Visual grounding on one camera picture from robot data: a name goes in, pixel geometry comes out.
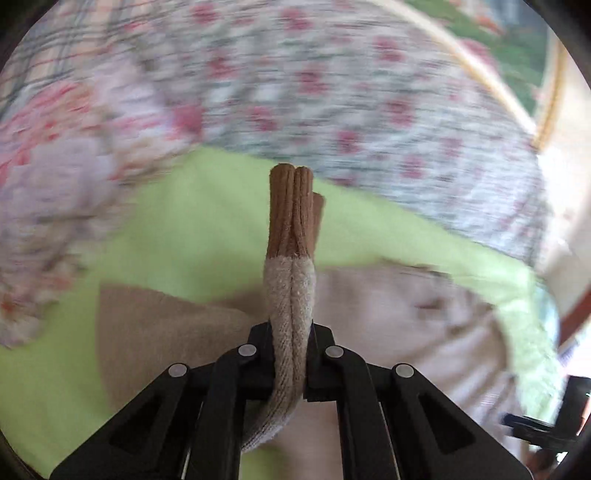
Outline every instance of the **floral bedsheet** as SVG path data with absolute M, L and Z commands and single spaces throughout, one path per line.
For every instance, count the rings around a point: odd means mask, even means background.
M 544 230 L 528 136 L 362 1 L 61 0 L 0 73 L 0 114 L 6 345 L 32 337 L 132 187 L 197 142 L 307 165 L 525 262 Z

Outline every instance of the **plaid fabric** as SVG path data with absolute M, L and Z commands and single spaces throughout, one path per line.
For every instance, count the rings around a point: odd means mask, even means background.
M 0 73 L 0 119 L 27 95 L 71 74 L 79 60 L 104 46 L 118 28 L 152 18 L 157 0 L 60 0 L 25 37 Z

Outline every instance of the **beige garment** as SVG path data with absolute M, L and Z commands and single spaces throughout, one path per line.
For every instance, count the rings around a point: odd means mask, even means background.
M 244 343 L 265 318 L 260 292 L 196 306 L 150 290 L 104 286 L 97 321 L 99 366 L 121 408 L 174 362 L 214 361 Z M 395 264 L 335 268 L 317 275 L 314 321 L 366 361 L 414 365 L 476 422 L 520 457 L 505 437 L 504 412 L 521 414 L 493 308 L 447 277 Z M 289 478 L 341 478 L 336 410 L 301 402 L 275 440 Z

